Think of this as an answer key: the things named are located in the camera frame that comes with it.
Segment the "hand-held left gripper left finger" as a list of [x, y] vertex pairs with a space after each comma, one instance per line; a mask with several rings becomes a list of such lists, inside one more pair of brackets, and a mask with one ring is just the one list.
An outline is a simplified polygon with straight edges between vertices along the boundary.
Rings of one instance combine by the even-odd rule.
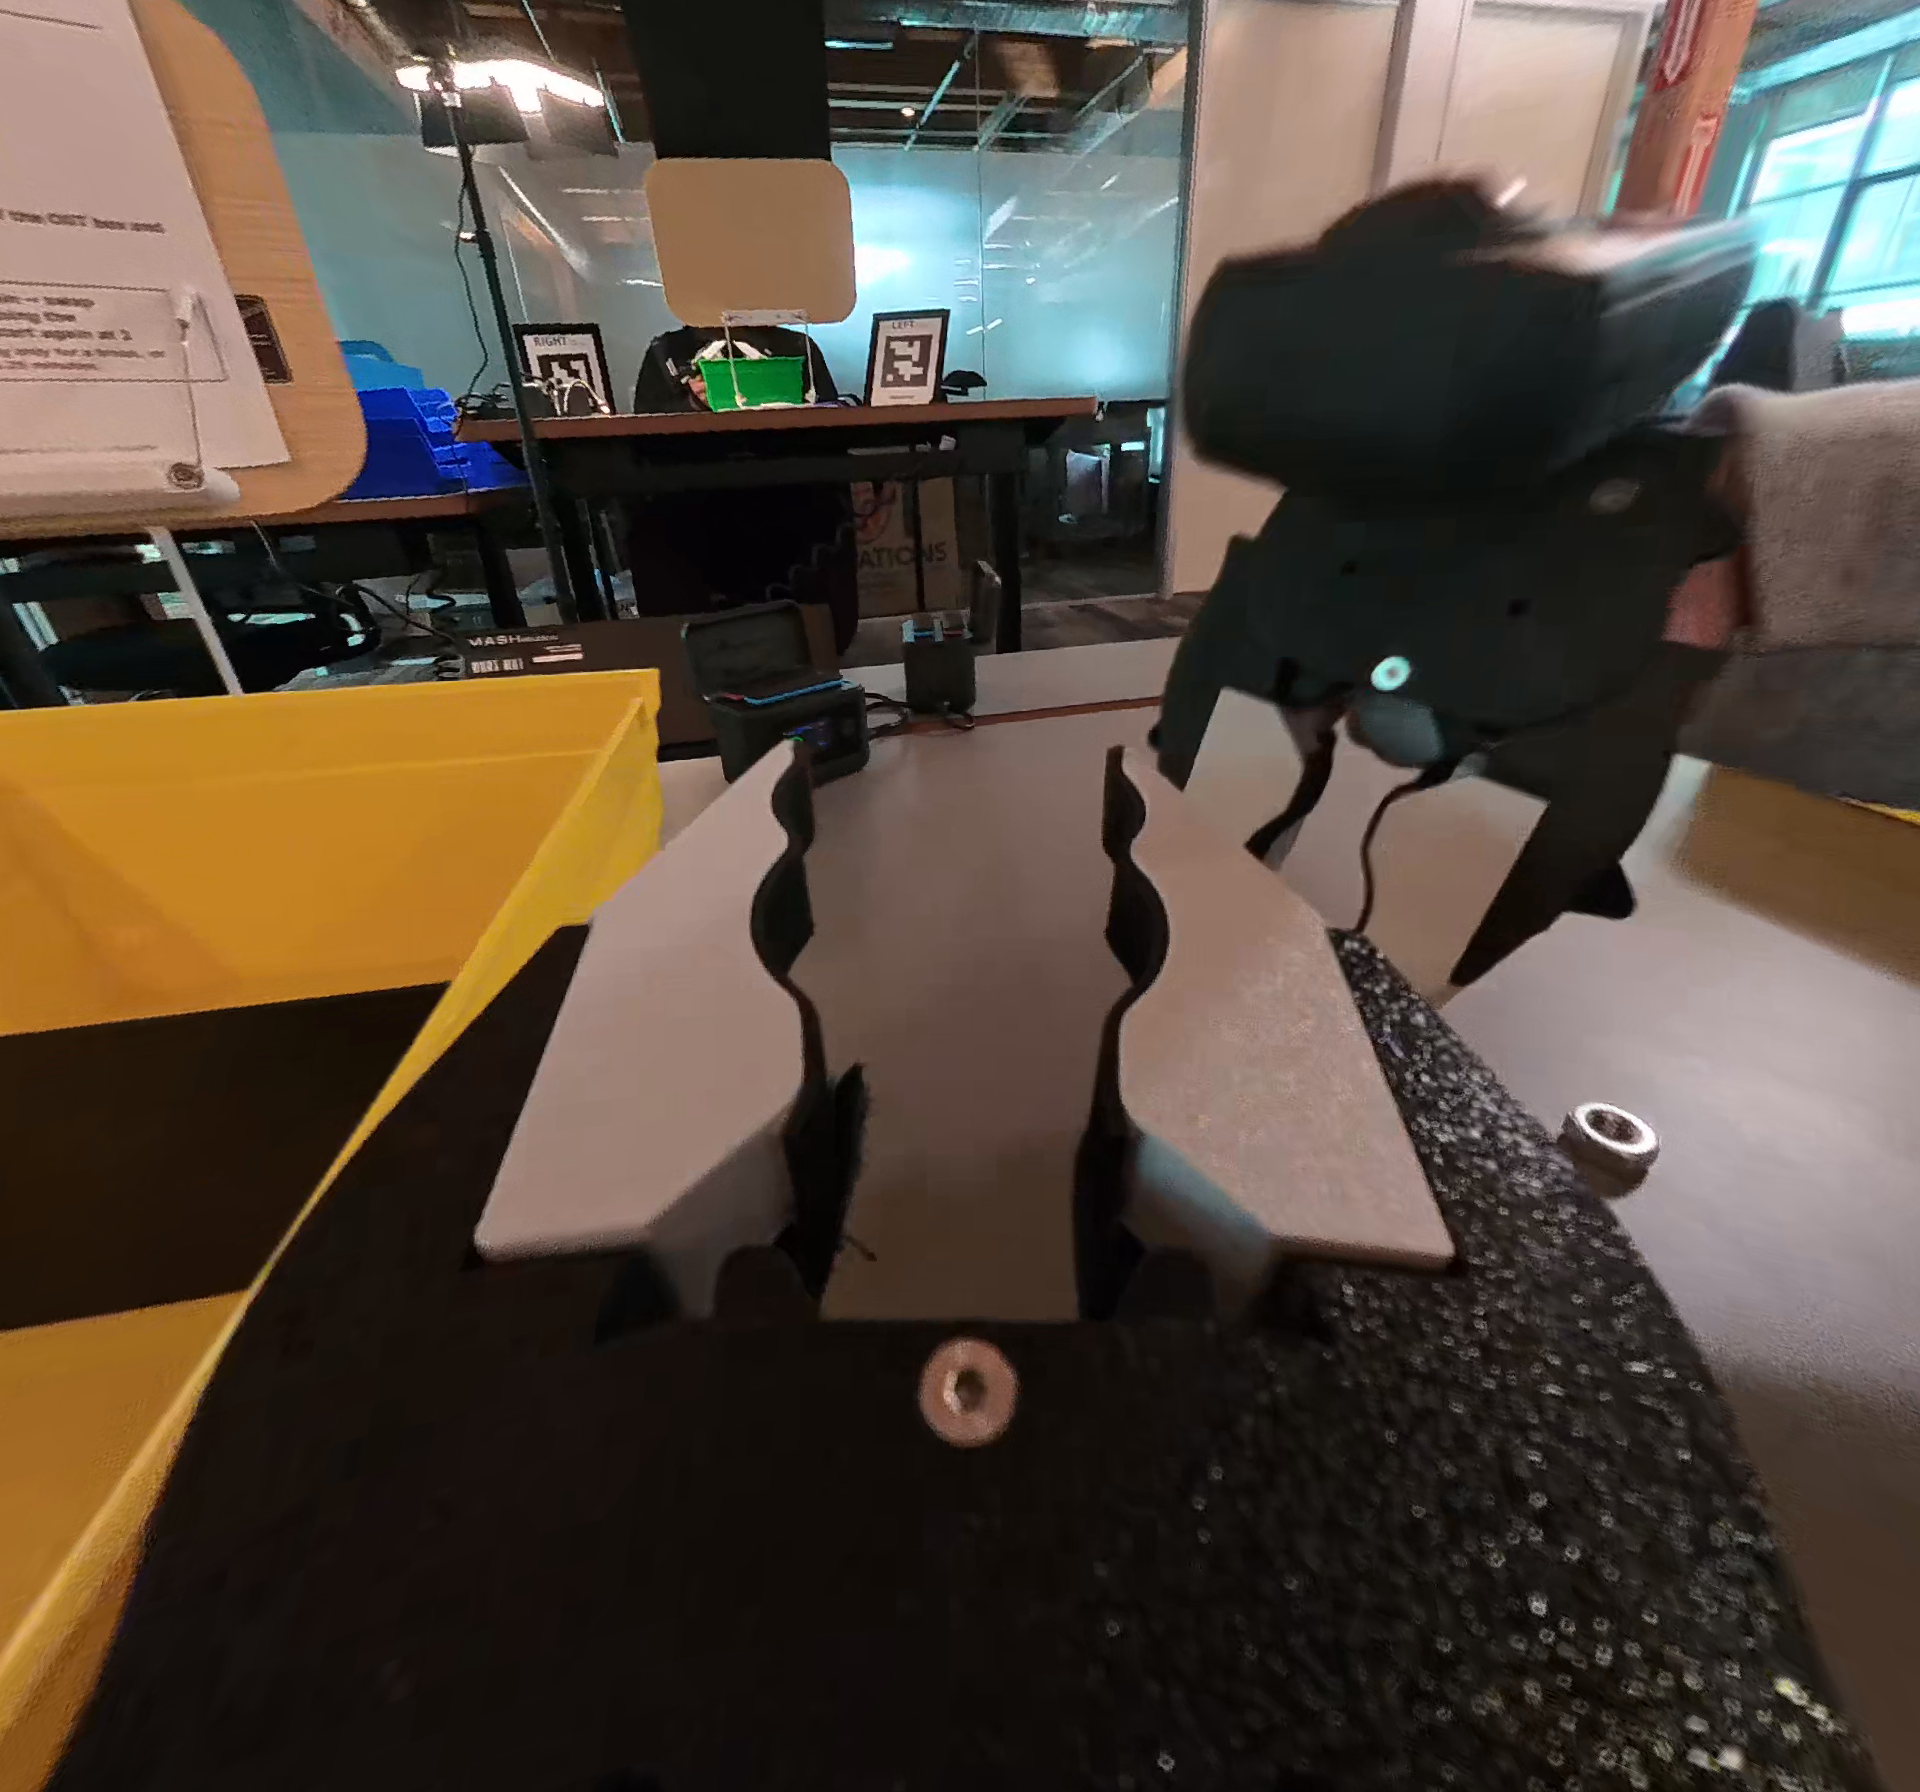
[[758, 1247], [822, 1299], [873, 1089], [792, 977], [807, 848], [807, 753], [778, 741], [605, 899], [473, 1218], [483, 1263], [608, 1255], [642, 1316], [715, 1316]]

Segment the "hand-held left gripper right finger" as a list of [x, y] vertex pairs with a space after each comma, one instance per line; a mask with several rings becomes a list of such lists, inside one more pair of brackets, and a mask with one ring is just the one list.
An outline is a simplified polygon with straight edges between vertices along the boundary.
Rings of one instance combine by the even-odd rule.
[[1452, 1276], [1325, 921], [1138, 749], [1105, 753], [1102, 849], [1126, 988], [1075, 1154], [1081, 1316], [1111, 1320], [1164, 1255], [1219, 1316], [1255, 1316], [1291, 1263]]

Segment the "steel hex nut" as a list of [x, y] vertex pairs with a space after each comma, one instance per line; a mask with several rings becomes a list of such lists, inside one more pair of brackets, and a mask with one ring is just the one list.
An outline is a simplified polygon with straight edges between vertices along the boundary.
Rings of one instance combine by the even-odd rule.
[[1555, 1143], [1604, 1200], [1635, 1197], [1659, 1157], [1659, 1133], [1638, 1114], [1604, 1104], [1568, 1108]]

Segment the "person's right forearm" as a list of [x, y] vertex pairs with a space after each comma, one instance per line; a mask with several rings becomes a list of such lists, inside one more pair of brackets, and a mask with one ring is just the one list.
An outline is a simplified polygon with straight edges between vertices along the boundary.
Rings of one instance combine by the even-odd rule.
[[1920, 388], [1720, 388], [1747, 623], [1684, 753], [1810, 795], [1920, 800]]

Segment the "black flat box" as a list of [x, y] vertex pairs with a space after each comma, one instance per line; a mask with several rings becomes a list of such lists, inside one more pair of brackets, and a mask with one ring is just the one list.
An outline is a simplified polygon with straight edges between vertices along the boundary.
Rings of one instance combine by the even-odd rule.
[[573, 628], [494, 628], [453, 640], [464, 680], [505, 673], [656, 673], [656, 749], [666, 759], [715, 759], [709, 707], [683, 654], [683, 616], [617, 616]]

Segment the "black charger case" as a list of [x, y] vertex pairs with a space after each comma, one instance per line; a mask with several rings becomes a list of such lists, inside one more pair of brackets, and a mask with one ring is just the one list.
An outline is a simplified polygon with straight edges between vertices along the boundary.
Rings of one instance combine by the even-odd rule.
[[868, 688], [838, 661], [814, 657], [807, 605], [770, 601], [687, 616], [683, 657], [709, 707], [727, 782], [782, 741], [804, 749], [814, 782], [873, 764]]

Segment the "yellow divided plastic bin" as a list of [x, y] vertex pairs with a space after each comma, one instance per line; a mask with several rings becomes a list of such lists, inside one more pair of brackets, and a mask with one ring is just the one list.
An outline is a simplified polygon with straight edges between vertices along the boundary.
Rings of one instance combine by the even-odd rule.
[[45, 1787], [315, 1197], [660, 843], [656, 673], [10, 710], [3, 1787]]

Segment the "small black charger device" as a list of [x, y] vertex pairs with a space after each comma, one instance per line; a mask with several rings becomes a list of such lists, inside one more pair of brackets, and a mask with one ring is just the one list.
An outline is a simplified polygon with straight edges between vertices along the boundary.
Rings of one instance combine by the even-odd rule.
[[925, 720], [968, 728], [974, 716], [974, 657], [995, 654], [1003, 574], [968, 562], [966, 610], [910, 610], [900, 616], [900, 707]]

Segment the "printed tag placard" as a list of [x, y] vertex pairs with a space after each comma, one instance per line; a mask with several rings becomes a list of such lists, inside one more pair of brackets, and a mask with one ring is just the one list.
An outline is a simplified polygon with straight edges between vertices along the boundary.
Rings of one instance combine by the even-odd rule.
[[942, 400], [950, 310], [873, 312], [868, 409]]
[[513, 324], [521, 388], [544, 420], [608, 420], [605, 332], [587, 320]]

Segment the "wooden background table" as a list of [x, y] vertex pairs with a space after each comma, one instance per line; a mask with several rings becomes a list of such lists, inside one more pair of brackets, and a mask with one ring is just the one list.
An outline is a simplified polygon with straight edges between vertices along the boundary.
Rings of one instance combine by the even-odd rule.
[[517, 456], [561, 623], [605, 623], [608, 596], [585, 510], [598, 502], [738, 492], [738, 485], [849, 485], [849, 482], [984, 482], [991, 570], [1003, 582], [995, 654], [1020, 648], [1020, 482], [1027, 461], [1096, 396], [1010, 396], [941, 409], [733, 409], [733, 413], [596, 413], [499, 420], [458, 413], [453, 439]]

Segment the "stack of blue bins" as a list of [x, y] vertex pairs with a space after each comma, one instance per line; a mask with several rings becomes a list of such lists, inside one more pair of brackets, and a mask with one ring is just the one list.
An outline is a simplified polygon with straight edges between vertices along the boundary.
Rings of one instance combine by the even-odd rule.
[[525, 477], [488, 446], [453, 439], [458, 409], [444, 388], [428, 388], [419, 363], [403, 363], [376, 337], [339, 337], [339, 356], [364, 413], [364, 462], [346, 485], [346, 502], [423, 502], [525, 485]]

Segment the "green plastic basket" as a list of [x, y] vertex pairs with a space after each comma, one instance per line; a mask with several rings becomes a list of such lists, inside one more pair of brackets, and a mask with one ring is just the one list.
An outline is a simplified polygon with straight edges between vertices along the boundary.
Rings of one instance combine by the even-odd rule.
[[727, 312], [691, 351], [709, 413], [814, 409], [814, 337], [792, 320]]

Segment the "black light stand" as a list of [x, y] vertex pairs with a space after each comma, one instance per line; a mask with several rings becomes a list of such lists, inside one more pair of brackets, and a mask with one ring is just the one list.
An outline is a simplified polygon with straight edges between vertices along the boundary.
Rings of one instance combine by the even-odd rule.
[[546, 553], [550, 605], [561, 623], [605, 616], [605, 582], [587, 548], [578, 510], [567, 510], [550, 485], [544, 456], [544, 413], [535, 377], [517, 337], [499, 239], [488, 224], [488, 199], [481, 189], [481, 161], [499, 161], [505, 152], [608, 152], [617, 118], [598, 83], [585, 83], [550, 63], [534, 59], [458, 59], [453, 47], [433, 59], [403, 59], [398, 83], [419, 99], [419, 142], [428, 152], [447, 152], [458, 167], [458, 235], [453, 257], [481, 259], [481, 286], [488, 303], [494, 356], [481, 358], [481, 377], [499, 363], [505, 413], [483, 423], [483, 446], [513, 446], [534, 492], [534, 516]]

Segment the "wooden sign board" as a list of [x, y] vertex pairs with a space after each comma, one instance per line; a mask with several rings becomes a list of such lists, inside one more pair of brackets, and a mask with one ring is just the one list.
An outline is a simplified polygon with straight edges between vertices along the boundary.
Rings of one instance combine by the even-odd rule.
[[3, 510], [3, 538], [53, 531], [148, 531], [277, 524], [336, 502], [364, 461], [364, 420], [321, 312], [317, 273], [294, 211], [288, 173], [267, 111], [224, 47], [177, 0], [129, 0], [188, 179], [203, 199], [212, 249], [224, 259], [238, 324], [249, 332], [277, 428], [280, 462], [238, 468], [238, 502], [173, 510]]

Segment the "white printed paper sheet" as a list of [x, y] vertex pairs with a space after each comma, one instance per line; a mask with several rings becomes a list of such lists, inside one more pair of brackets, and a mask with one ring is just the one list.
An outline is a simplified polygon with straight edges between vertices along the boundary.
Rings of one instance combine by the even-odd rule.
[[280, 461], [129, 0], [0, 0], [3, 510], [227, 505]]

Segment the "wooden post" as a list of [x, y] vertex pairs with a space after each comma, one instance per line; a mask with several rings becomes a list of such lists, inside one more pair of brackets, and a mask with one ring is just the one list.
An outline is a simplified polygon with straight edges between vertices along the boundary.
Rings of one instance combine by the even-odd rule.
[[1756, 0], [1669, 0], [1616, 179], [1616, 224], [1702, 211]]

